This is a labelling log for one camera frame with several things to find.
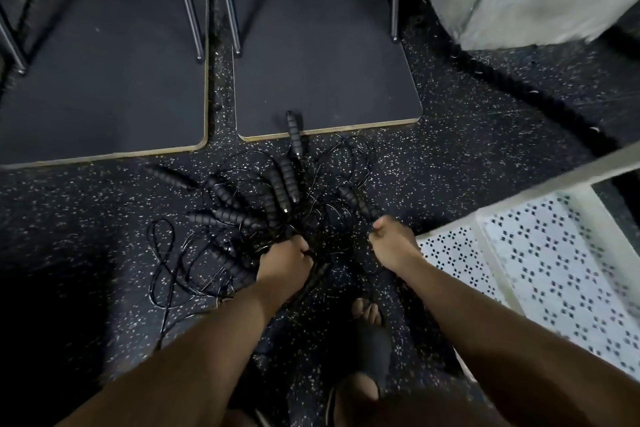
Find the black slide sandal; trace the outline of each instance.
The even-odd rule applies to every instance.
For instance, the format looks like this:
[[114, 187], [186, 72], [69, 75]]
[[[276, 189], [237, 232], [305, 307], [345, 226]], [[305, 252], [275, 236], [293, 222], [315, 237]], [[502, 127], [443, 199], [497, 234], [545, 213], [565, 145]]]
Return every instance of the black slide sandal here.
[[[365, 304], [363, 312], [368, 306], [368, 303]], [[375, 382], [378, 387], [378, 395], [381, 396], [385, 390], [392, 346], [391, 334], [386, 327], [384, 317], [382, 317], [381, 325], [375, 325], [360, 315], [350, 321], [347, 333], [346, 349], [350, 356], [348, 358], [350, 368], [342, 376], [342, 379], [354, 373], [363, 373]], [[327, 400], [324, 420], [328, 426], [333, 425], [335, 392], [338, 383], [340, 382], [336, 382], [329, 392]]]

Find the black plywood board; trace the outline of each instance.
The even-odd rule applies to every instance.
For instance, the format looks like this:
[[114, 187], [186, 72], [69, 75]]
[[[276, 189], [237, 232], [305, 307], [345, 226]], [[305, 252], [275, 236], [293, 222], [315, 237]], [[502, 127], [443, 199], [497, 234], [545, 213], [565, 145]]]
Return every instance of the black plywood board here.
[[284, 114], [307, 133], [420, 118], [387, 0], [236, 0], [243, 55], [234, 61], [237, 132], [282, 136]]
[[[194, 0], [201, 27], [205, 0]], [[8, 0], [12, 24], [15, 6]], [[20, 166], [206, 142], [206, 65], [183, 0], [33, 0], [21, 37], [32, 59], [0, 99], [0, 165]]]

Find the hand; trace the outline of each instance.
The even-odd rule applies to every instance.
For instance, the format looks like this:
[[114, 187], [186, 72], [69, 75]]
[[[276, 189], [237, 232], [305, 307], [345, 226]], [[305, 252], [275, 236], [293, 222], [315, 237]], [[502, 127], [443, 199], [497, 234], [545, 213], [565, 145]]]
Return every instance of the hand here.
[[309, 250], [307, 241], [300, 235], [271, 245], [260, 257], [256, 282], [266, 284], [278, 300], [284, 304], [305, 285], [314, 261], [303, 252]]
[[373, 224], [369, 242], [382, 266], [395, 273], [398, 273], [410, 259], [422, 258], [413, 232], [389, 215], [383, 216]]

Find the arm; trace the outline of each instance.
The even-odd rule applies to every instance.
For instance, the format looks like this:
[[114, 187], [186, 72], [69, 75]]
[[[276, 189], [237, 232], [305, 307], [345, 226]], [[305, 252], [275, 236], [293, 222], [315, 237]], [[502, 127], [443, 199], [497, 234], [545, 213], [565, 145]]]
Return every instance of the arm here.
[[59, 427], [219, 425], [262, 331], [305, 283], [312, 259], [296, 236], [260, 258], [255, 284], [109, 383]]
[[517, 426], [631, 426], [640, 383], [429, 264], [408, 228], [385, 216], [378, 260], [418, 294], [502, 415]]

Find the forearm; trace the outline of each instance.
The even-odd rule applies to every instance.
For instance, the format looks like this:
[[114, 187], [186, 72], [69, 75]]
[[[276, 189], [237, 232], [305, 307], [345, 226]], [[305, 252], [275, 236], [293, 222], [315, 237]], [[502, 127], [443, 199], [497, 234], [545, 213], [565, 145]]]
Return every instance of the forearm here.
[[108, 384], [60, 426], [219, 424], [252, 350], [283, 301], [268, 283], [240, 291], [169, 346]]
[[420, 296], [476, 379], [517, 425], [636, 422], [640, 384], [587, 351], [428, 264], [399, 275]]

